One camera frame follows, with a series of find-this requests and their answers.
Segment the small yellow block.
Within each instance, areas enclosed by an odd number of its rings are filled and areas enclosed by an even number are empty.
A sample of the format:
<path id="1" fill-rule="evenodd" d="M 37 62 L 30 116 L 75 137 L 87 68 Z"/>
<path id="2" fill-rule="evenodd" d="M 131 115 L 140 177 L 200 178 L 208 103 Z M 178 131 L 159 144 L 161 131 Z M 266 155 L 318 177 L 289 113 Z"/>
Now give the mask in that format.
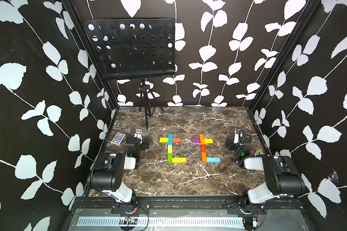
<path id="1" fill-rule="evenodd" d="M 212 144 L 214 143 L 213 139 L 204 139 L 205 144 Z"/>

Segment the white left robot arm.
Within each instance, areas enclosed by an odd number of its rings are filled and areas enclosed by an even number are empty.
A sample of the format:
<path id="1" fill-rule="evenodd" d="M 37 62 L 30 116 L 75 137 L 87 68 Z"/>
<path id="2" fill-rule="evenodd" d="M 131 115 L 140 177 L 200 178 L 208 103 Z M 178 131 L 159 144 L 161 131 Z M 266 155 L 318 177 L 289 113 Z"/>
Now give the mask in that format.
<path id="1" fill-rule="evenodd" d="M 125 170 L 139 167 L 142 151 L 149 148 L 149 141 L 137 137 L 127 138 L 123 153 L 99 153 L 87 178 L 87 186 L 112 197 L 126 215 L 139 210 L 136 194 L 123 182 Z"/>

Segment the pale yellow block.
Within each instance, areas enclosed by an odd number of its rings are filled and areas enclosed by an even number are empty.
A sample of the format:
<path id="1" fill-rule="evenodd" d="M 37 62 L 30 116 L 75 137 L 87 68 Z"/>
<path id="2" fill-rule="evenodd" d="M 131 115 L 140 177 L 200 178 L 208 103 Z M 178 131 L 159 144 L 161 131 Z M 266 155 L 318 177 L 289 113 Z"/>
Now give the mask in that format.
<path id="1" fill-rule="evenodd" d="M 169 154 L 173 153 L 173 146 L 172 145 L 168 145 L 168 153 Z"/>

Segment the light blue block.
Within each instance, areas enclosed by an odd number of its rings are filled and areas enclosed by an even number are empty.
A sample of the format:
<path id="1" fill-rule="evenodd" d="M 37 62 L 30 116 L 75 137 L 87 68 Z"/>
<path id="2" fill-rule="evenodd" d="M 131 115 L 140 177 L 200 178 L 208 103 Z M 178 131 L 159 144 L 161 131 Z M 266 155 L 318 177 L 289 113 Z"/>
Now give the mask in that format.
<path id="1" fill-rule="evenodd" d="M 221 162 L 221 158 L 219 158 L 219 157 L 208 157 L 207 158 L 207 162 L 208 163 L 220 163 Z"/>

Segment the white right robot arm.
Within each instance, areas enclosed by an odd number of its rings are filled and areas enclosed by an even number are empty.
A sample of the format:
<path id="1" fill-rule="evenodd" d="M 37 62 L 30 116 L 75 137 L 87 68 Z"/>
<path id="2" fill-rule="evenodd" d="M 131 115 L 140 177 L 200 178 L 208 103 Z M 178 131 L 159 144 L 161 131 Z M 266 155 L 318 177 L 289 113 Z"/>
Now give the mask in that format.
<path id="1" fill-rule="evenodd" d="M 265 154 L 251 154 L 252 140 L 239 137 L 238 142 L 226 139 L 225 147 L 234 151 L 234 163 L 247 170 L 262 171 L 265 182 L 261 185 L 245 190 L 241 198 L 227 207 L 237 206 L 245 215 L 260 211 L 260 207 L 269 200 L 280 197 L 295 197 L 305 192 L 306 185 L 301 174 L 289 156 L 268 156 Z"/>

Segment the red block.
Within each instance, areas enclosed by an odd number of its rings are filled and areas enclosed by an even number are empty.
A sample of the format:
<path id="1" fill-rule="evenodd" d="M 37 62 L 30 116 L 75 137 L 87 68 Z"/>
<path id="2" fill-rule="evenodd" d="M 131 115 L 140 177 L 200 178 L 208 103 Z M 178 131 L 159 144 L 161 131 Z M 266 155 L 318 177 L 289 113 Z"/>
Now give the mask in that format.
<path id="1" fill-rule="evenodd" d="M 205 144 L 201 144 L 201 145 L 200 145 L 200 148 L 201 148 L 201 153 L 206 153 Z"/>

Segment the orange block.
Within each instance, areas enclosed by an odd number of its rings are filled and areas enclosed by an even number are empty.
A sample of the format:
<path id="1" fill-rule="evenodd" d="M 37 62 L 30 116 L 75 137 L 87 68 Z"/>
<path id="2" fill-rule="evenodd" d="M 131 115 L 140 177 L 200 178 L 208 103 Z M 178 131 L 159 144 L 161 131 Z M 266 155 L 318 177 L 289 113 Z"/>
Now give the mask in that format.
<path id="1" fill-rule="evenodd" d="M 200 134 L 200 144 L 205 145 L 205 138 L 203 134 Z"/>
<path id="2" fill-rule="evenodd" d="M 202 159 L 202 162 L 207 162 L 207 155 L 206 155 L 206 153 L 201 153 L 201 159 Z"/>

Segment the long yellow block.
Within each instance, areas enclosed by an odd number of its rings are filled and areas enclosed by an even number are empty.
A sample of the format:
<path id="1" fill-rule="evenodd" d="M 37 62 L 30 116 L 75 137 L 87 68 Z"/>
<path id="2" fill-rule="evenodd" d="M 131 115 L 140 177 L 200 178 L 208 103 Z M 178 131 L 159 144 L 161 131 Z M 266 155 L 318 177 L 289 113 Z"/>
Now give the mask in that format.
<path id="1" fill-rule="evenodd" d="M 186 163 L 187 159 L 185 157 L 175 157 L 172 158 L 173 163 Z"/>

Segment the green block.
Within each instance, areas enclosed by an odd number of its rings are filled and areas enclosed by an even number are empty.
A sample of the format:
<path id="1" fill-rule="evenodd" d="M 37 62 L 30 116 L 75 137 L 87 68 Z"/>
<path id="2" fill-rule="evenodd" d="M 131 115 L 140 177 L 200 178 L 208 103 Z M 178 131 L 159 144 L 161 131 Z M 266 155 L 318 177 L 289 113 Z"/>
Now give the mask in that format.
<path id="1" fill-rule="evenodd" d="M 172 153 L 168 153 L 167 161 L 168 161 L 168 163 L 173 162 L 173 154 Z"/>

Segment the teal block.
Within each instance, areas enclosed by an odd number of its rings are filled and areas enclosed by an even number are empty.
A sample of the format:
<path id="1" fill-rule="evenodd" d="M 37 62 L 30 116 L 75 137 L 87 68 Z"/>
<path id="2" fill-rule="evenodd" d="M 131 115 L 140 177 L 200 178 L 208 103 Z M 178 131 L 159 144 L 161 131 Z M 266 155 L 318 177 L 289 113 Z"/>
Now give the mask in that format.
<path id="1" fill-rule="evenodd" d="M 168 135 L 168 145 L 173 145 L 173 135 L 172 134 Z"/>

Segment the orange block front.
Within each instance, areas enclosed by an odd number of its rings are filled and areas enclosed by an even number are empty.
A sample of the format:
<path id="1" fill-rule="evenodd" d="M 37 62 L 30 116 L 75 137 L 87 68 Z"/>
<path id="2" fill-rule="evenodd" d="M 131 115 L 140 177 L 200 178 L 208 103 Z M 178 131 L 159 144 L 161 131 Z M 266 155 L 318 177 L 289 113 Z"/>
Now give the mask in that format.
<path id="1" fill-rule="evenodd" d="M 201 153 L 201 159 L 202 159 L 202 162 L 207 162 L 207 155 L 206 155 L 206 153 Z"/>

